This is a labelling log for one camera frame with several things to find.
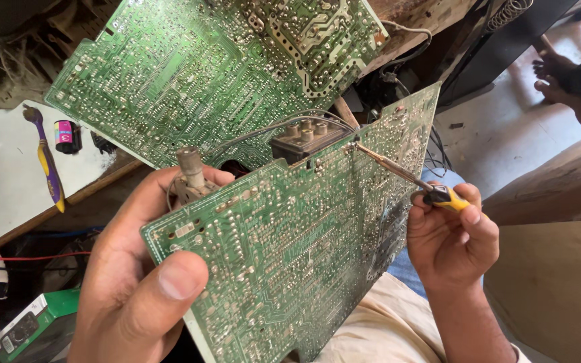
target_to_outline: printed circuit board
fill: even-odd
[[[181,147],[204,154],[295,111],[329,108],[388,37],[366,0],[124,0],[44,99],[168,167]],[[214,166],[262,166],[270,136]]]
[[[206,363],[314,359],[405,243],[415,186],[353,147],[423,166],[440,83],[294,165],[272,161],[141,229],[159,264],[203,257],[185,323]]]

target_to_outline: metal spring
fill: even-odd
[[[515,20],[533,5],[534,0],[508,0],[506,1],[495,16],[488,22],[488,33],[496,32],[507,23]]]

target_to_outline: toothbrush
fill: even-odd
[[[46,175],[46,184],[48,184],[48,192],[53,198],[53,202],[60,212],[64,212],[64,192],[62,191],[62,185],[60,184],[60,178],[57,176],[57,169],[55,168],[55,163],[53,162],[53,157],[51,156],[50,149],[48,148],[48,142],[46,140],[46,134],[44,134],[44,128],[42,127],[42,113],[35,107],[29,107],[26,104],[23,105],[25,110],[23,111],[24,118],[30,121],[37,127],[37,132],[39,132],[39,146],[37,147],[37,157],[39,158],[40,164],[44,169],[44,174]]]

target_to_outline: barcode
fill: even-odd
[[[4,349],[8,354],[11,354],[12,351],[15,350],[15,347],[13,347],[10,338],[8,338],[7,336],[4,336],[4,339],[1,340],[1,343],[4,345]]]

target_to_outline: pink label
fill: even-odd
[[[55,144],[73,142],[73,130],[69,121],[55,123]]]

